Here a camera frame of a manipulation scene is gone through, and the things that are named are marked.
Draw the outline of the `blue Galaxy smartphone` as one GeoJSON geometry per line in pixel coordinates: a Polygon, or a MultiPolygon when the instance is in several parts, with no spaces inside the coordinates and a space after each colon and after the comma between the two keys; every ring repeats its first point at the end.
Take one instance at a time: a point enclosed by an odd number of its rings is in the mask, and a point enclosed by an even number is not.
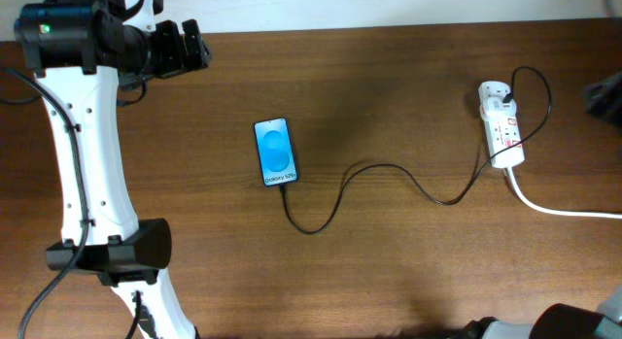
{"type": "Polygon", "coordinates": [[[254,124],[259,165],[265,186],[280,186],[298,179],[288,123],[284,118],[254,124]]]}

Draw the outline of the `white power strip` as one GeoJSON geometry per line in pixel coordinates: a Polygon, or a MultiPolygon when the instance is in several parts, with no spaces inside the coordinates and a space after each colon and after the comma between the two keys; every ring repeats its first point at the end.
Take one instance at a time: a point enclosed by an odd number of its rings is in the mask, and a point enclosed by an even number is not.
{"type": "MultiPolygon", "coordinates": [[[[505,98],[510,94],[509,85],[503,82],[488,81],[478,88],[481,100],[490,97],[505,98]]],[[[488,145],[491,163],[494,168],[506,169],[517,166],[525,160],[524,151],[520,144],[522,138],[517,123],[516,115],[509,118],[483,120],[486,141],[488,145]]]]}

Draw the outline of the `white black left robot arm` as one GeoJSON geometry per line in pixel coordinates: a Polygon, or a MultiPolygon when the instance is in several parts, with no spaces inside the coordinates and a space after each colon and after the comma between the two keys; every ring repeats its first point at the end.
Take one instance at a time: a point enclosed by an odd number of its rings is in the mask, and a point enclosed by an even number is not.
{"type": "Polygon", "coordinates": [[[157,21],[163,7],[164,0],[45,0],[23,6],[14,32],[22,79],[45,102],[61,180],[61,238],[47,249],[49,268],[58,279],[97,277],[129,309],[131,333],[195,338],[169,277],[169,224],[137,217],[117,123],[120,91],[146,92],[152,79],[210,62],[197,23],[157,21]]]}

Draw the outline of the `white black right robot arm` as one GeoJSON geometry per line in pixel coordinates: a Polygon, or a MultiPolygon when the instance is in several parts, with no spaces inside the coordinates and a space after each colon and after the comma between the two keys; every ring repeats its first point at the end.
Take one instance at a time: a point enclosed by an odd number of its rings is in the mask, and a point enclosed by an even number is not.
{"type": "MultiPolygon", "coordinates": [[[[620,220],[619,213],[564,211],[544,208],[530,201],[521,191],[514,168],[525,160],[517,124],[514,84],[487,81],[478,88],[490,162],[508,178],[516,196],[531,209],[565,218],[620,220]]],[[[494,317],[469,322],[454,335],[475,339],[615,339],[621,336],[621,290],[618,289],[597,310],[589,311],[557,303],[547,308],[533,324],[502,322],[494,317]]]]}

